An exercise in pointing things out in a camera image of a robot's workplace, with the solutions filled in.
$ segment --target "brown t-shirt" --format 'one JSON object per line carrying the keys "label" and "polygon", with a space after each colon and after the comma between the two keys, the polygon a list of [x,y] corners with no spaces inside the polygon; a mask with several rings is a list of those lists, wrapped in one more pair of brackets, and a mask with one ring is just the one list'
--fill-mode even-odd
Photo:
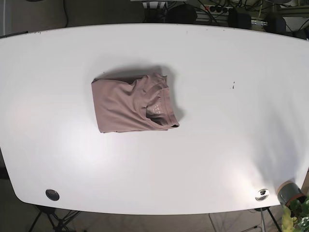
{"label": "brown t-shirt", "polygon": [[178,127],[169,99],[169,87],[158,74],[146,75],[131,85],[99,79],[92,83],[100,132],[162,131]]}

